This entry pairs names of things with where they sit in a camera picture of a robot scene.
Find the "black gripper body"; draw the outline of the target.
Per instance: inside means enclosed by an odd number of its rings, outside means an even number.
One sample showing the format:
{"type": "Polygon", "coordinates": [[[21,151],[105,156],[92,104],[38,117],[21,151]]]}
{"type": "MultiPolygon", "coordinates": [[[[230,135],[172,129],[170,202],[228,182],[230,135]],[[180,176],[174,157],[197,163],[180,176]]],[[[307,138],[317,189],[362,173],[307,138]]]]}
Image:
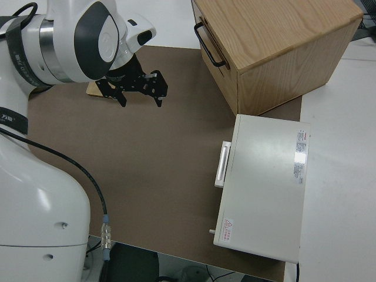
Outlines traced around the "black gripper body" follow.
{"type": "Polygon", "coordinates": [[[140,92],[153,99],[163,99],[168,90],[159,70],[146,74],[138,63],[110,70],[104,78],[96,80],[95,84],[104,97],[112,99],[125,99],[123,92],[140,92]]]}

